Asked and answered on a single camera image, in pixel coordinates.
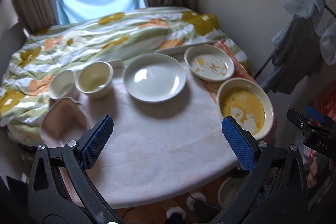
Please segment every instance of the bowl rim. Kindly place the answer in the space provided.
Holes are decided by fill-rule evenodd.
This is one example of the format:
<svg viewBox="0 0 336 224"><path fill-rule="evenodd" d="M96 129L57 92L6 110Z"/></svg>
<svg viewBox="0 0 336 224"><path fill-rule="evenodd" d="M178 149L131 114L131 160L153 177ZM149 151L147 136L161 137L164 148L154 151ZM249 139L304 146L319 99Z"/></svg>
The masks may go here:
<svg viewBox="0 0 336 224"><path fill-rule="evenodd" d="M183 84L181 85L181 88L174 94L172 94L169 98L167 99L163 99L163 100L159 100L159 101L148 101L148 100L142 100L142 99L139 99L135 96L133 96L127 89L127 85L126 85L126 82L125 82L125 74L128 70L128 68L133 65L135 62L137 62L139 59L142 59L142 58L145 58L145 57L148 57L148 56L152 56L152 55L155 55L155 56L162 56L164 58L167 58L167 59L170 59L170 60L173 60L174 62L176 62L177 64L179 64L179 66L181 67L181 71L183 72L183 76L184 76L184 80L183 80ZM166 55L166 54L161 54L161 53L147 53L147 54L142 54L140 56L138 56L136 59L134 59L132 62L130 62L127 66L124 67L123 69L123 72L122 72L122 80L123 80L123 83L124 83L124 86L125 86L125 89L127 91L127 93L133 97L134 99L140 101L140 102L143 102L143 103L150 103L150 104L156 104L156 103L163 103L163 102L166 102L172 98L174 98L176 95L178 95L184 88L186 82L187 82L187 76L186 76L186 73L185 73L185 70L183 68L183 66L181 65L180 62L178 62L175 58L169 56L169 55Z"/></svg>
<svg viewBox="0 0 336 224"><path fill-rule="evenodd" d="M264 95L266 95L266 98L267 98L267 100L268 100L269 103L270 103L270 116L272 117L272 123L270 123L269 126L267 126L267 127L265 128L265 130L264 130L265 132L264 132L263 134L260 134L260 136L258 136L257 138L255 138L256 140L260 140L260 139L266 137L266 136L270 133L270 131L271 131L272 127L273 127L273 123L274 123L274 109L273 109L272 102L271 102L271 100L269 99L268 95L266 94L266 92L264 92L264 90L263 90L258 84L252 82L251 80L248 80L248 79L245 79L245 78L241 78L241 77L234 77L234 78L231 78L231 79L229 79L229 80L223 82L223 83L221 84L221 86L219 87L218 92L217 92L217 94L216 94L216 105L217 105L217 110L219 111L219 114L220 114L221 118L224 119L223 114L222 114L222 112L221 112L221 108L220 108L220 106L219 106L220 94L221 94L222 90L224 89L224 87L225 87L228 83L233 82L233 81L238 81L238 80L239 80L239 81L246 81L246 82L248 82L248 83L250 83L250 84L256 86L260 91L262 91L262 93L263 93Z"/></svg>
<svg viewBox="0 0 336 224"><path fill-rule="evenodd" d="M64 74L64 73L66 73L66 72L68 72L68 71L70 71L70 72L72 72L72 74L73 74L73 80L72 80L72 82L71 82L71 87L68 89L68 91L65 93L65 94L61 94L60 96L52 96L51 94L50 94L50 92L51 92L51 90L53 90L53 83L54 83L54 81L59 77L59 76L61 76L61 74ZM51 99L53 99L53 100L58 100L58 99L60 99L60 98L62 98L62 97L66 97L66 95L73 89L73 87L76 85L76 73L73 71L73 70L69 70L69 69L67 69L67 70L64 70L64 71L61 71L60 73L58 73L53 79L52 79L52 81L51 81L51 83L50 83L50 87L49 87L49 91L48 91L48 95L49 95L49 97L51 98Z"/></svg>
<svg viewBox="0 0 336 224"><path fill-rule="evenodd" d="M106 65L107 65L107 67L108 67L109 70L110 70L109 77L107 78L107 80L105 81L105 83L102 85L101 88L98 88L98 89L93 90L93 91L84 91L84 90L82 90L81 87L80 87L80 85L79 85L79 79L80 79L80 77L81 77L81 74L82 74L86 69L88 69L89 67L91 67L91 66L93 66L93 65L95 65L95 64L99 64L99 63L103 63L103 64L106 64ZM81 71L78 73L78 75L77 75L77 77L76 77L76 88L77 88L81 93L83 93L83 94L93 94L93 93L97 93L98 91L101 91L102 89L104 89L104 88L111 82L112 77L113 77L113 73L114 73L114 71L113 71L112 66L111 66L109 63L107 63L107 62L104 62L104 61L98 61L98 62L91 63L91 64L87 65L83 70L81 70Z"/></svg>
<svg viewBox="0 0 336 224"><path fill-rule="evenodd" d="M195 49L196 47L211 47L211 48L214 48L214 49L216 49L216 50L218 50L218 51L221 51L224 55L226 55L226 56L229 58L229 60L230 60L230 65L231 65L232 68L233 68L232 73L228 73L228 74L226 74L226 75L225 75L222 79L220 79L220 80L214 80L214 79L211 79L211 78L206 78L206 77L203 77L203 76L199 75L198 73L196 73L196 72L191 68L191 65L190 65L189 62L188 62L188 54L189 54L189 52L190 52L191 50ZM196 75L198 78L200 78L200 79L202 79L202 80L209 81L209 82L222 82L222 81L228 80L230 77L232 77L232 75L235 73L235 70L236 70L236 68L235 68L235 64L234 64L232 58L231 58L225 51L223 51L222 49L217 48L217 47L215 47L215 46L207 45L207 44L194 45L194 46L191 46L191 47L187 48L186 51L184 52L184 61L185 61L185 63L187 64L188 68L191 70L191 72L192 72L194 75Z"/></svg>

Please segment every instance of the cable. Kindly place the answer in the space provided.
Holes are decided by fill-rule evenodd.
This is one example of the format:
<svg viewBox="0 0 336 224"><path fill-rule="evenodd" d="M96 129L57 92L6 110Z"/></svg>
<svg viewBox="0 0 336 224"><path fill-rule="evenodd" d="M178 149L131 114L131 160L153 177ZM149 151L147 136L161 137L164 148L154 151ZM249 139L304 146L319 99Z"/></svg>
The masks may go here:
<svg viewBox="0 0 336 224"><path fill-rule="evenodd" d="M200 199L196 199L194 198L192 195L190 195L189 193L187 193L188 196L190 196L193 200L195 201L198 201L198 202L201 202L203 204L206 204L207 206L211 207L211 208L214 208L214 209L217 209L217 210L222 210L223 208L219 208L217 206L215 206L214 204L211 204L211 203L208 203L208 202L204 202L203 200L200 200Z"/></svg>
<svg viewBox="0 0 336 224"><path fill-rule="evenodd" d="M128 209L128 210L124 213L124 215L122 216L122 219L124 219L124 217L127 215L127 213L128 213L129 211L132 211L134 208L135 208L135 207L132 207L131 209Z"/></svg>

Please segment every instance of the yellow bowl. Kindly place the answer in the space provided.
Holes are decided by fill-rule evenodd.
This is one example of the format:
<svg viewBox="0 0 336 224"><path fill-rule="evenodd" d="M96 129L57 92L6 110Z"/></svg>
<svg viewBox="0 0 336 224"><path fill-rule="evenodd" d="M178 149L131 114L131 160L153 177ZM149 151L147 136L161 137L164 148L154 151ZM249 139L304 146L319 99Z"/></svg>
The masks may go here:
<svg viewBox="0 0 336 224"><path fill-rule="evenodd" d="M217 108L220 113L220 116L224 118L222 111L221 111L221 99L227 91L233 88L246 89L250 91L251 93L253 93L260 101L263 107L263 112L264 112L263 113L264 124L261 126L260 130L255 135L253 135L253 137L256 140L265 138L273 126L273 120L274 120L273 107L272 107L271 101L269 100L267 94L262 90L262 88L249 80L246 80L244 78L231 78L225 81L219 87L219 90L217 92L217 97L216 97L216 103L217 103ZM237 104L236 104L236 107L231 106L231 114L235 118L235 120L238 121L238 119L240 119L238 123L243 127L243 129L247 130L247 128L251 128L251 125L252 126L254 125L253 123L257 125L258 121L256 121L253 117L254 116L253 108L250 107L249 110L247 110L247 108L246 107L244 108L244 107L245 106L241 106Z"/></svg>

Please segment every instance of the white bowl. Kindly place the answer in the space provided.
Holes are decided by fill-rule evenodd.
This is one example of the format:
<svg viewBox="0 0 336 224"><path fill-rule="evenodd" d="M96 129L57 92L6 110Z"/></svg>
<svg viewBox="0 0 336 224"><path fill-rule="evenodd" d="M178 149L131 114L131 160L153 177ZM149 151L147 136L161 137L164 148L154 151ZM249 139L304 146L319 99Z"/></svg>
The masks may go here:
<svg viewBox="0 0 336 224"><path fill-rule="evenodd" d="M62 97L77 99L79 91L76 88L75 82L75 72L71 70L62 71L52 80L49 88L49 97L53 100L58 100Z"/></svg>
<svg viewBox="0 0 336 224"><path fill-rule="evenodd" d="M181 64L164 54L145 54L123 71L128 93L145 103L161 103L176 96L184 87L186 74Z"/></svg>
<svg viewBox="0 0 336 224"><path fill-rule="evenodd" d="M106 62L95 62L84 68L76 79L76 87L92 99L106 96L112 90L113 68Z"/></svg>
<svg viewBox="0 0 336 224"><path fill-rule="evenodd" d="M246 90L249 90L252 92L260 101L263 109L264 109L264 125L262 126L261 130L253 135L253 137L256 140L260 140L267 136L267 134L270 132L273 126L273 120L274 120L274 112L273 112L273 106L271 104L271 101L269 100L267 94L262 90L261 87L259 87L257 84L244 79L244 78L231 78L227 81L225 81L218 89L217 97L216 97L216 103L217 103L217 109L219 111L219 114L221 118L224 118L221 112L221 98L223 94L232 89L232 88L243 88Z"/></svg>
<svg viewBox="0 0 336 224"><path fill-rule="evenodd" d="M184 53L184 60L193 74L210 82L224 81L235 72L229 55L211 45L189 47Z"/></svg>

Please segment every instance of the plate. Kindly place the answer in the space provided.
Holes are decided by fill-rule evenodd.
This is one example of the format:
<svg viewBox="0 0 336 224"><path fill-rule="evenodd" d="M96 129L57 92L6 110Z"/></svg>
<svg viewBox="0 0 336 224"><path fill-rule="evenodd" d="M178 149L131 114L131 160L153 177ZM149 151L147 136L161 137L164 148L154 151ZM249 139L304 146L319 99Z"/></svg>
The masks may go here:
<svg viewBox="0 0 336 224"><path fill-rule="evenodd" d="M164 54L145 54L123 71L127 92L145 103L161 103L184 87L186 74L181 64Z"/></svg>
<svg viewBox="0 0 336 224"><path fill-rule="evenodd" d="M266 137L272 129L272 103L262 88L252 81L244 78L225 81L218 89L216 103L221 118L232 116L256 140Z"/></svg>
<svg viewBox="0 0 336 224"><path fill-rule="evenodd" d="M184 53L184 60L193 74L210 82L224 81L235 72L229 55L210 45L189 47Z"/></svg>

